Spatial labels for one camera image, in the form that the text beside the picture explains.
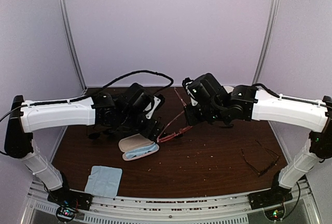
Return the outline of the pink frame glasses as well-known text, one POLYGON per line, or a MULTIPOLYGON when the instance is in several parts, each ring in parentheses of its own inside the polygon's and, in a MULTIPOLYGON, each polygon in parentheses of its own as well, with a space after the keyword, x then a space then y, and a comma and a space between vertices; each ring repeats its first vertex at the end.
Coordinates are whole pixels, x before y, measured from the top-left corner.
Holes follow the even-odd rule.
POLYGON ((183 98, 181 97, 181 95, 180 95, 180 93, 179 93, 179 91, 177 90, 176 87, 174 88, 174 92, 176 93, 178 99, 182 103, 183 110, 179 114, 177 114, 167 125, 164 126, 163 130, 161 131, 161 133, 157 137, 157 143, 158 144, 170 141, 170 140, 172 140, 174 138, 178 138, 181 135, 185 134, 190 129, 192 129, 192 126, 190 126, 189 124, 186 123, 184 127, 179 128, 177 131, 174 131, 174 132, 172 132, 170 134, 168 134, 166 132, 167 128, 169 126, 171 126, 176 120, 178 120, 182 116, 185 116, 184 107, 187 106, 187 103, 183 100, 183 98))

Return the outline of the blue cleaning cloth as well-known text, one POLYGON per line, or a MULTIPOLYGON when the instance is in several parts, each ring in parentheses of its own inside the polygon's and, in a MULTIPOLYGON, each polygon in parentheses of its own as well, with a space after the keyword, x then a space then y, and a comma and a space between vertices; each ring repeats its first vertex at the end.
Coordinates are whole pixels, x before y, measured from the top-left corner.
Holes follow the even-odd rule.
POLYGON ((139 156, 142 156, 142 155, 147 154, 149 152, 156 151, 158 149, 159 149, 159 146, 157 144, 153 143, 153 144, 148 145, 148 146, 143 146, 143 147, 131 150, 131 151, 127 151, 125 153, 125 156, 126 156, 127 159, 132 159, 134 157, 139 157, 139 156))
POLYGON ((118 194, 121 177, 120 168, 95 165, 91 168, 84 192, 97 197, 114 198, 118 194))

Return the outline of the pink glasses case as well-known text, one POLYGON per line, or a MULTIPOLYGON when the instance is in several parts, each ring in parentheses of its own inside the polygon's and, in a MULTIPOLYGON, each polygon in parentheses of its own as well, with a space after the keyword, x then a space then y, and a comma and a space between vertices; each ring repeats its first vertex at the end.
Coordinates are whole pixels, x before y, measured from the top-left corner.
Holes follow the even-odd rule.
POLYGON ((136 160, 136 159, 140 159, 140 158, 152 155, 153 153, 158 152, 159 149, 156 150, 156 151, 149 152, 149 153, 144 154, 144 155, 139 156, 139 157, 134 157, 132 159, 127 159, 126 158, 125 153, 127 151, 131 151, 131 150, 143 147, 143 146, 148 146, 148 145, 151 145, 153 143, 155 143, 155 142, 150 141, 149 139, 143 137, 140 134, 136 134, 136 135, 132 135, 132 136, 121 139, 118 143, 118 146, 119 146, 120 151, 123 152, 122 158, 125 161, 133 161, 133 160, 136 160))

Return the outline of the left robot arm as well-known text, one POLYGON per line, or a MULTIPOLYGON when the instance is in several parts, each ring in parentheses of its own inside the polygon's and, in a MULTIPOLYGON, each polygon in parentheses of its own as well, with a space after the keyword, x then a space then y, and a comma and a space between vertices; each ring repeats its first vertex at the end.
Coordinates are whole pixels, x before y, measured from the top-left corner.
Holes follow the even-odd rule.
POLYGON ((70 205, 75 195, 65 175, 50 164, 48 157, 40 151, 34 133, 74 125, 101 126, 110 131, 129 129, 155 142, 163 124, 153 118, 153 114, 163 103, 162 94, 152 93, 138 83, 117 95, 98 92, 81 98, 49 102, 28 101, 17 95, 6 115, 4 153, 21 160, 44 183, 52 197, 63 205, 70 205))

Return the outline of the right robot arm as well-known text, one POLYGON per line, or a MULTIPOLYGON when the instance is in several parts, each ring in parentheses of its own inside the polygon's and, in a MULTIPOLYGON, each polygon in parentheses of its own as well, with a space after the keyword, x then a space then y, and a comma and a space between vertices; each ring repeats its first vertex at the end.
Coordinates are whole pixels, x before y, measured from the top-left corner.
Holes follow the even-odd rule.
POLYGON ((190 126, 233 120, 274 121, 310 130, 304 147, 293 162, 277 173, 276 183, 266 192, 266 200, 277 204, 296 182, 320 160, 331 158, 331 97, 306 100, 277 94, 261 83, 224 87, 211 73, 182 82, 190 104, 185 117, 190 126))

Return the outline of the white ceramic bowl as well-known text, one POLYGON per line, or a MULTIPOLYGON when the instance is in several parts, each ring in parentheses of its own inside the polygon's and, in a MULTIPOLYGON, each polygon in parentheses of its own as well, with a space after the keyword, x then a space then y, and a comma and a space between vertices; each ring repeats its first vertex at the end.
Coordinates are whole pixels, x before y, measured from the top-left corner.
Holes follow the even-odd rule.
POLYGON ((224 86, 224 89, 226 90, 227 93, 231 93, 234 90, 234 87, 232 87, 232 86, 224 86))

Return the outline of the thin black frame glasses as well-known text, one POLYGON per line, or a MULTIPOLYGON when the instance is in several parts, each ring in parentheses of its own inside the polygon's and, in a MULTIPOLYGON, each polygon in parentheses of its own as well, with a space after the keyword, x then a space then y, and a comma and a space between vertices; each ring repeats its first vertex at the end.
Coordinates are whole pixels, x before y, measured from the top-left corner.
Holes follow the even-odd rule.
POLYGON ((104 136, 110 136, 115 133, 115 131, 111 128, 102 128, 97 130, 96 128, 91 129, 92 132, 87 133, 87 138, 90 140, 95 140, 100 138, 102 135, 104 136))

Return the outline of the tortoise frame glasses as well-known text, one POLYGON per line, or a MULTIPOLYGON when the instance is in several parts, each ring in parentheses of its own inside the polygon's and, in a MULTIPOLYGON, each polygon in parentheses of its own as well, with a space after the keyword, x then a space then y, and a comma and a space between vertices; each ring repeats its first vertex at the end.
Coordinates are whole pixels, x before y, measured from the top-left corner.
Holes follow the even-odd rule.
POLYGON ((277 166, 280 155, 257 139, 255 143, 249 149, 241 148, 241 155, 248 168, 257 177, 262 177, 277 166))

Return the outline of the front aluminium rail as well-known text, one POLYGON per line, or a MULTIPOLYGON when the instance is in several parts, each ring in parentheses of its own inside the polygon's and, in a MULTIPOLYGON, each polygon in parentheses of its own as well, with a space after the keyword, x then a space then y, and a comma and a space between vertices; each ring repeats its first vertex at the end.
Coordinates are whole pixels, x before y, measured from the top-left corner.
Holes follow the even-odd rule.
MULTIPOLYGON (((293 199, 271 207, 253 209, 248 195, 252 192, 201 198, 130 198, 93 197, 88 210, 79 209, 69 223, 323 223, 306 179, 293 199), (272 208, 285 207, 286 219, 271 221, 272 208)), ((47 200, 42 183, 33 180, 27 193, 23 217, 19 223, 62 223, 56 217, 57 204, 47 200)))

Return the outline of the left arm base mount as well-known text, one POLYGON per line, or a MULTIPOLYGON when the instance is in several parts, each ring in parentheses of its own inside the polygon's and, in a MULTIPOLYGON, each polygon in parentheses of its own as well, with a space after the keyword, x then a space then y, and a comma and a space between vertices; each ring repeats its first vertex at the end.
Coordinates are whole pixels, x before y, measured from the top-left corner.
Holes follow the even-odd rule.
POLYGON ((79 214, 79 211, 88 211, 90 209, 93 195, 61 188, 59 190, 50 191, 45 188, 48 193, 47 200, 57 204, 56 218, 62 223, 73 221, 79 214))

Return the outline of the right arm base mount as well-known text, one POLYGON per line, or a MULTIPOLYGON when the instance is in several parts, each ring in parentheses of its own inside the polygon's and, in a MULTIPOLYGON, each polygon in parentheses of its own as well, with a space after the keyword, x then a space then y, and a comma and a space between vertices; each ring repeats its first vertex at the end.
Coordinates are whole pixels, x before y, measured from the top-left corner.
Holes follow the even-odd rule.
POLYGON ((252 210, 263 209, 264 216, 273 222, 282 221, 286 216, 285 202, 293 199, 290 189, 279 186, 250 193, 248 200, 252 210))

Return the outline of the right aluminium frame post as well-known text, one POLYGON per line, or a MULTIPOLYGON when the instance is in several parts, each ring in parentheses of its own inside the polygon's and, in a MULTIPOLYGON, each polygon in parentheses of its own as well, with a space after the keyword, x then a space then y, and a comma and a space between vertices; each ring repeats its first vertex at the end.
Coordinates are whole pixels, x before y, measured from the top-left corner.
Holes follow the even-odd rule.
POLYGON ((268 21, 266 25, 266 30, 263 38, 262 47, 260 50, 260 55, 258 59, 258 63, 256 66, 254 78, 252 81, 252 84, 256 84, 259 82, 263 69, 264 69, 264 63, 267 58, 269 46, 271 43, 273 28, 275 25, 275 21, 277 18, 278 10, 279 10, 280 0, 271 0, 270 2, 270 9, 269 9, 269 15, 268 15, 268 21))

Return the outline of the aluminium frame post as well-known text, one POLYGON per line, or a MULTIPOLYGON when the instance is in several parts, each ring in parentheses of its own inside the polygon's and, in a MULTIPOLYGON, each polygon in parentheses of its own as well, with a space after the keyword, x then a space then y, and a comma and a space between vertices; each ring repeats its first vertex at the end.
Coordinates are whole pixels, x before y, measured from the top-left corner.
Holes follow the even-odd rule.
POLYGON ((262 47, 260 50, 260 55, 258 59, 258 63, 256 66, 254 78, 252 81, 252 84, 256 84, 259 82, 263 69, 264 69, 264 63, 267 58, 269 46, 271 43, 273 28, 275 25, 275 21, 277 18, 278 10, 279 10, 280 0, 271 0, 270 2, 270 9, 269 9, 269 15, 268 15, 268 21, 266 25, 266 30, 263 38, 262 47))
POLYGON ((82 70, 81 70, 81 67, 79 64, 79 59, 77 56, 76 47, 74 44, 73 34, 72 34, 71 26, 70 26, 70 20, 68 17, 66 0, 58 0, 58 1, 59 1, 59 6, 60 6, 62 22, 63 22, 63 26, 64 26, 64 31, 65 31, 65 38, 66 38, 66 42, 67 42, 68 49, 70 52, 70 57, 73 62, 74 70, 75 70, 76 76, 78 78, 81 89, 83 91, 86 91, 87 86, 86 86, 86 83, 85 83, 85 80, 84 80, 84 77, 82 74, 82 70))

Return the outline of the left aluminium frame post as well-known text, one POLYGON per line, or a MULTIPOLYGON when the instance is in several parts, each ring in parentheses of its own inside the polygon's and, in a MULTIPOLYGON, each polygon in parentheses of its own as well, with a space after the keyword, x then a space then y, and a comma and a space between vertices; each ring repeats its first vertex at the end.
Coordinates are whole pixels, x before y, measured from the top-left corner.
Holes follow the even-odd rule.
POLYGON ((65 31, 65 38, 66 38, 66 42, 67 42, 68 49, 70 52, 70 57, 73 62, 74 70, 75 70, 76 76, 78 78, 81 89, 83 91, 86 91, 87 86, 86 86, 86 83, 85 83, 85 80, 84 80, 84 77, 82 74, 82 70, 81 70, 81 67, 79 64, 79 59, 77 56, 76 47, 74 44, 73 34, 72 34, 71 26, 70 26, 70 20, 68 17, 66 0, 58 0, 58 1, 59 1, 59 6, 60 6, 62 22, 63 22, 63 26, 64 26, 64 31, 65 31))

